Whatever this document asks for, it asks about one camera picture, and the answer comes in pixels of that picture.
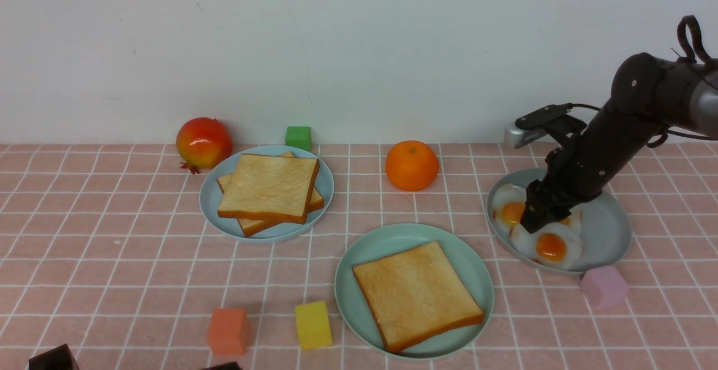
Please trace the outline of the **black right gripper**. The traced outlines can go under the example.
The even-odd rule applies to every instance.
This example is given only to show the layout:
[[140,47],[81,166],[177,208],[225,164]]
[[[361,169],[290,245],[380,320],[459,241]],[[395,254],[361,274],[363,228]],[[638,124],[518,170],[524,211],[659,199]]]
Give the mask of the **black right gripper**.
[[600,196],[608,181],[653,136],[652,120],[601,109],[581,135],[546,158],[546,175],[526,188],[520,224],[535,233],[564,221],[574,206]]

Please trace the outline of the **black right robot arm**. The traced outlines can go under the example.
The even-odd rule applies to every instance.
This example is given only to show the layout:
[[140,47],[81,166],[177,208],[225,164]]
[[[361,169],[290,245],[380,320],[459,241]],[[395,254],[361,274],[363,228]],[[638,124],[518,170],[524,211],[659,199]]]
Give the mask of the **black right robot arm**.
[[518,118],[510,140],[519,148],[549,136],[559,147],[547,171],[527,188],[521,225],[536,232],[600,196],[606,184],[645,147],[657,147],[672,127],[716,140],[716,61],[674,62],[639,53],[614,76],[608,101],[590,122],[572,117],[572,104],[549,105]]

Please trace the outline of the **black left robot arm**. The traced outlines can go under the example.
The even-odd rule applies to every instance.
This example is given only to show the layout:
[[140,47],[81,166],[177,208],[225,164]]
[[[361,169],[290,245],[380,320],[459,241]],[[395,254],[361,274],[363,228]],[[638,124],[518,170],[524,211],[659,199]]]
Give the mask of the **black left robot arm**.
[[[69,345],[62,344],[28,359],[26,369],[82,369]],[[244,369],[238,362],[225,362],[198,369]]]

